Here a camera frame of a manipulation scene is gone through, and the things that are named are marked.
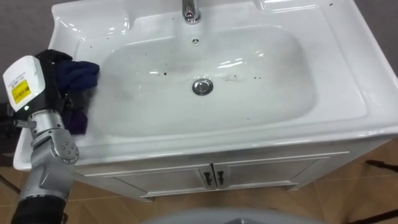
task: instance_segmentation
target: black cable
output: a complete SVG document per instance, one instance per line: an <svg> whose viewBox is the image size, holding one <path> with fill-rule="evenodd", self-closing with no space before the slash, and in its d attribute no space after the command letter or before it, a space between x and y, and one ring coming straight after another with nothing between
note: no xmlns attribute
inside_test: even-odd
<svg viewBox="0 0 398 224"><path fill-rule="evenodd" d="M8 188L10 188L11 190L15 191L15 193L20 194L21 190L15 186L14 184L12 184L10 181L8 181L7 179L5 179L2 175L0 175L0 181L2 183L4 183L5 186L7 186Z"/></svg>

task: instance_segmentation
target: chrome faucet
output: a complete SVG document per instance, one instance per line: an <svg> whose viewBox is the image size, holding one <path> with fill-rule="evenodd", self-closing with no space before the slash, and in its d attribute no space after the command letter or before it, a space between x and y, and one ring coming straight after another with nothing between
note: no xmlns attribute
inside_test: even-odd
<svg viewBox="0 0 398 224"><path fill-rule="evenodd" d="M182 16L187 24L195 25L200 22L198 0L182 0Z"/></svg>

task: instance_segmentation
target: white ceramic sink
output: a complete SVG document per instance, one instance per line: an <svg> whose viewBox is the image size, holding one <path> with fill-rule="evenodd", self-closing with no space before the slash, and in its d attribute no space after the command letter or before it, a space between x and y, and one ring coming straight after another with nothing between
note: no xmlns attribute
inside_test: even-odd
<svg viewBox="0 0 398 224"><path fill-rule="evenodd" d="M181 34L112 52L102 64L100 101L91 112L104 122L95 127L127 137L226 131L298 118L315 106L303 48L283 29L259 26L195 38L198 44ZM199 78L213 82L210 94L194 94Z"/></svg>
<svg viewBox="0 0 398 224"><path fill-rule="evenodd" d="M181 0L54 6L50 48L101 67L80 164L397 133L397 79L352 0L199 4L196 25Z"/></svg>

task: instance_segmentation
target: blue cloth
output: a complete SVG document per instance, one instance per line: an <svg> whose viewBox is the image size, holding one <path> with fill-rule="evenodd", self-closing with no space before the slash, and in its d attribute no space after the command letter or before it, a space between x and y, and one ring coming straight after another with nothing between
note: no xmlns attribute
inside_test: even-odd
<svg viewBox="0 0 398 224"><path fill-rule="evenodd" d="M64 60L55 63L57 85L61 94L69 91L85 91L98 83L100 66L91 62ZM71 134L85 134L88 118L83 109L68 110L62 114L65 127Z"/></svg>
<svg viewBox="0 0 398 224"><path fill-rule="evenodd" d="M100 66L91 62L61 61L55 64L57 85L61 93L85 91L97 85Z"/></svg>

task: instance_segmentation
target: sink drain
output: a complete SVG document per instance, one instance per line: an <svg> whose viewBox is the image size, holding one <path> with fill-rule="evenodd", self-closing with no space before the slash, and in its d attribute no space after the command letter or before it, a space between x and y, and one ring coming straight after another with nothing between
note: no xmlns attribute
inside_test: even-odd
<svg viewBox="0 0 398 224"><path fill-rule="evenodd" d="M204 96L213 90L213 83L207 78L200 78L193 83L192 90L196 95Z"/></svg>

